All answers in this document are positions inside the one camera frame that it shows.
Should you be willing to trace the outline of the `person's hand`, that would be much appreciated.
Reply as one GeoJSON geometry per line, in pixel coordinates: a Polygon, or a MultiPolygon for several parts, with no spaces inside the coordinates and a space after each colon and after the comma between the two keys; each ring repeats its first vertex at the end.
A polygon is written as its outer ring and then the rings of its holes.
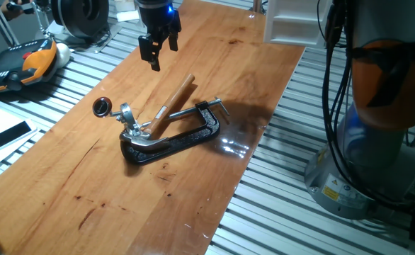
{"type": "Polygon", "coordinates": [[[0,5],[0,10],[3,13],[6,20],[10,21],[19,17],[24,11],[19,7],[14,7],[9,0],[4,0],[0,5]]]}

